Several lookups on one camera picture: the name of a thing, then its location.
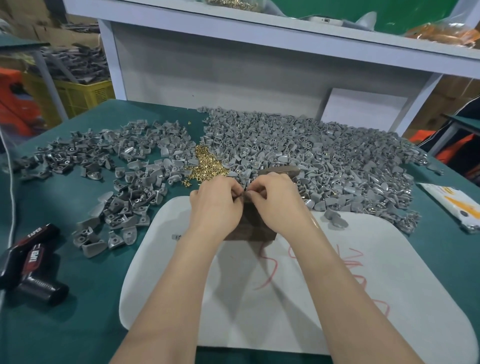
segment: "shelf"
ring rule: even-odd
[[[262,46],[480,78],[480,50],[187,0],[64,0],[68,13]]]
[[[29,52],[37,50],[44,46],[49,46],[48,42],[37,42],[30,39],[21,39],[9,34],[0,35],[0,53]]]

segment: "yellow plastic crate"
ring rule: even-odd
[[[60,124],[60,116],[43,79],[30,73],[23,73],[23,83],[27,92],[40,107],[47,127],[53,128]],[[80,115],[110,98],[115,98],[111,80],[91,85],[57,80],[54,80],[54,83],[69,118]]]

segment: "teal work table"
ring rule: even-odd
[[[36,146],[60,136],[69,138],[70,131],[85,132],[118,129],[128,121],[147,119],[150,123],[179,120],[195,141],[203,133],[195,110],[166,107],[130,101],[109,100],[97,108],[57,126],[21,145],[17,157],[31,154]],[[158,159],[152,155],[151,161]],[[480,202],[480,189],[449,168],[437,176],[423,167],[408,165],[408,172],[417,182],[456,187]],[[71,243],[69,235],[76,222],[87,218],[88,211],[102,193],[112,191],[114,175],[104,171],[104,182],[80,177],[75,168],[68,175],[54,175],[45,181],[16,184],[18,226],[16,239],[47,223],[62,231],[57,254],[60,263],[57,279],[70,286],[67,300],[54,308],[45,308],[26,301],[15,293],[8,294],[0,315],[0,358],[2,364],[104,364],[126,334],[118,317],[120,290],[139,243],[115,251],[105,251],[87,259]],[[0,175],[1,223],[0,249],[6,247],[10,228],[8,176]],[[194,188],[177,183],[167,199],[187,195]],[[437,279],[470,319],[477,337],[480,334],[480,235],[467,235],[457,222],[417,186],[413,189],[411,208],[423,216],[415,232],[408,238]],[[141,230],[138,242],[146,229]],[[328,356],[265,352],[240,349],[198,348],[197,363],[331,363]]]

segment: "white cable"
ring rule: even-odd
[[[5,154],[7,155],[7,162],[8,162],[8,172],[10,174],[10,200],[12,202],[12,224],[10,226],[10,234],[8,235],[8,246],[9,249],[13,245],[13,233],[15,231],[15,196],[13,195],[13,168],[12,168],[12,159],[10,157],[10,152],[8,151],[7,144],[5,143],[5,138],[3,137],[3,131],[0,127],[0,138],[3,143],[3,147],[5,148]],[[3,302],[5,300],[5,290],[0,291],[0,312],[3,307]]]

